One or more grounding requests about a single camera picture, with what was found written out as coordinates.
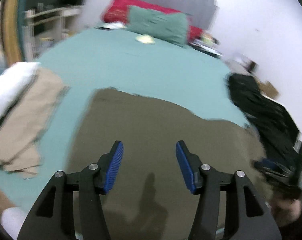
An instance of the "metal screw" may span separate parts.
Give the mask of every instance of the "metal screw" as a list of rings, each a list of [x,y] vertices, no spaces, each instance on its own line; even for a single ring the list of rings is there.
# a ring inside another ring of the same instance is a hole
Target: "metal screw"
[[[63,176],[63,171],[57,171],[57,172],[55,173],[55,176],[56,176],[57,178],[62,177],[62,176]]]
[[[211,166],[209,164],[202,164],[201,165],[202,170],[208,171],[210,168],[211,168]]]
[[[98,165],[96,163],[92,163],[89,165],[90,170],[96,170],[98,168]]]
[[[245,173],[243,171],[237,171],[236,174],[241,178],[245,176]]]

